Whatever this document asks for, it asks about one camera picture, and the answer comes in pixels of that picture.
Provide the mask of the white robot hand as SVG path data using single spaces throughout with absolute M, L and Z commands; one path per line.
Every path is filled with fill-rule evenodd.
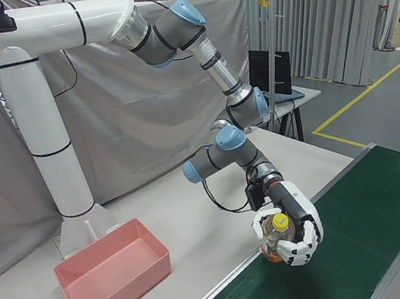
M 260 210 L 252 220 L 252 230 L 259 242 L 263 234 L 261 225 L 267 216 L 285 213 L 297 221 L 298 234 L 292 241 L 280 241 L 277 244 L 278 255 L 290 266 L 301 266 L 308 263 L 318 245 L 323 241 L 323 224 L 316 207 L 292 182 L 272 183 L 268 189 L 273 208 Z

